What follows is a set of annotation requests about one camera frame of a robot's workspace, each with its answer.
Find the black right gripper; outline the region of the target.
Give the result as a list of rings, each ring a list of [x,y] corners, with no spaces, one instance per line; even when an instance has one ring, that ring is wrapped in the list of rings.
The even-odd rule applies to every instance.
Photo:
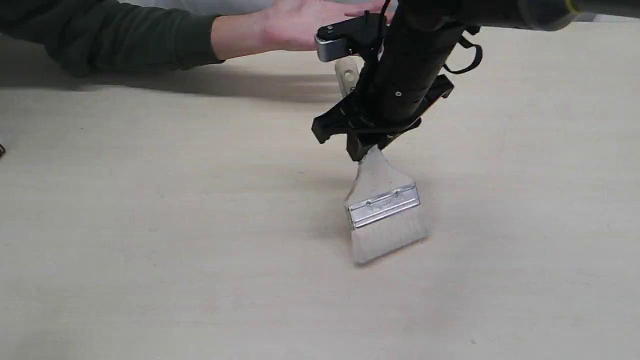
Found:
[[[350,159],[360,162],[372,147],[382,150],[403,133],[420,126],[425,111],[438,100],[448,98],[454,88],[441,74],[429,89],[402,93],[393,86],[377,95],[356,89],[316,116],[311,132],[321,144],[334,135],[345,134]]]

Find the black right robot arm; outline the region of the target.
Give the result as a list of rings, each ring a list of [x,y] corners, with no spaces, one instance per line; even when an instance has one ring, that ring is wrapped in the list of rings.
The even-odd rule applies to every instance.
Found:
[[[347,135],[356,158],[372,146],[384,148],[418,127],[421,116],[452,91],[441,70],[456,45],[471,48],[464,33],[481,27],[555,32],[582,13],[639,17],[637,0],[400,0],[391,19],[384,12],[318,28],[322,62],[359,55],[365,66],[354,91],[315,117],[320,143]]]

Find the dark green sleeved forearm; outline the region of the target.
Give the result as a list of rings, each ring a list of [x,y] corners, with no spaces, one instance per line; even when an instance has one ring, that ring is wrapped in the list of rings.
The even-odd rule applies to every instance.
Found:
[[[191,69],[276,50],[263,21],[118,0],[1,2],[2,34],[40,45],[73,76]]]

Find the person's open bare hand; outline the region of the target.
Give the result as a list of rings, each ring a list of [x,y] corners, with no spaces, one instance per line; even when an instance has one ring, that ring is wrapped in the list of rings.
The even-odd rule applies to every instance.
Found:
[[[318,29],[365,14],[378,13],[384,0],[275,0],[261,11],[260,40],[269,51],[314,51]]]

